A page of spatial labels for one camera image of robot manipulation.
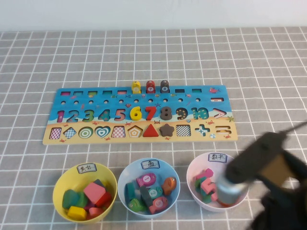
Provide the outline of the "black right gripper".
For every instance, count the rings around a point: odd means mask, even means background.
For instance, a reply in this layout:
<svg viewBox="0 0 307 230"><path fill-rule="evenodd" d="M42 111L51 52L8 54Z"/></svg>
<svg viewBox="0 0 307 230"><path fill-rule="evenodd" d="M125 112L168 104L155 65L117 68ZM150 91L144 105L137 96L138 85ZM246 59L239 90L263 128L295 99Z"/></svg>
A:
<svg viewBox="0 0 307 230"><path fill-rule="evenodd" d="M307 166L298 157L283 150L267 163L258 173L261 180L271 191L282 189L289 178L302 182L307 179Z"/></svg>

